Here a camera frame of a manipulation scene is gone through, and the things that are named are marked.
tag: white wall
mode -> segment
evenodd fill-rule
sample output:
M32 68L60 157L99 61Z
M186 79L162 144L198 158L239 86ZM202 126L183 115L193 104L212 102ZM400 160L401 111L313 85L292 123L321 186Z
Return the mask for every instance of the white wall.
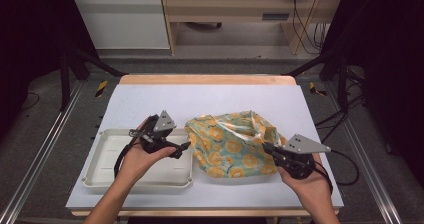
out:
M75 0L96 49L169 49L161 0Z

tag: white tray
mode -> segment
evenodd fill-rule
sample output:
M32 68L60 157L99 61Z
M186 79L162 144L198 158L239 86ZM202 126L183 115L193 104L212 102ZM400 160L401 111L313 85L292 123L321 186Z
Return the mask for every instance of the white tray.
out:
M99 142L82 178L85 187L94 192L104 193L114 180L113 167L122 149L131 141L129 129L107 129L100 132ZM167 140L175 144L188 141L183 129L174 129ZM131 193L184 189L191 185L193 155L191 148L179 159L164 158L156 162L134 185Z

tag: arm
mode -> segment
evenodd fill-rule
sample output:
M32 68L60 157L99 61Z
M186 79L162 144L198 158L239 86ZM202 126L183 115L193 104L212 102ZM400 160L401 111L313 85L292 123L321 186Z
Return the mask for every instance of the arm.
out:
M85 219L89 223L113 223L134 184L160 159L175 152L175 147L148 154L140 145L133 146L125 156L115 181Z
M314 154L314 159L321 163L318 154ZM339 223L333 209L328 183L323 176L317 172L312 172L304 180L295 180L282 167L278 167L278 172L281 175L282 181L292 188L299 197L303 207L311 214L316 224Z

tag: plastic bag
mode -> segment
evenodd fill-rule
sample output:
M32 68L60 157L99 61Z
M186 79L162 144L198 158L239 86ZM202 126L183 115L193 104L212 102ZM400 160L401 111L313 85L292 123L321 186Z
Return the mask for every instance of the plastic bag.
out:
M184 129L200 168L215 178L275 173L274 160L262 144L286 142L274 126L253 111L197 117Z

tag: white table surface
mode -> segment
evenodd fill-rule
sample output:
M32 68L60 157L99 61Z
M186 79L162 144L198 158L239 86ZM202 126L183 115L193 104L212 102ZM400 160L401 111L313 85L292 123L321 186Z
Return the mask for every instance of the white table surface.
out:
M149 115L166 110L183 128L197 116L253 110L277 127L287 139L299 133L319 141L308 106L299 86L285 85L117 85L99 133L110 128L135 128ZM102 197L82 184L96 136L86 163L66 204L69 209L93 208ZM325 154L320 154L334 185L335 208L343 201ZM193 160L193 184L178 192L130 194L123 206L129 210L161 209L303 209L295 193L278 174L239 179L214 179Z

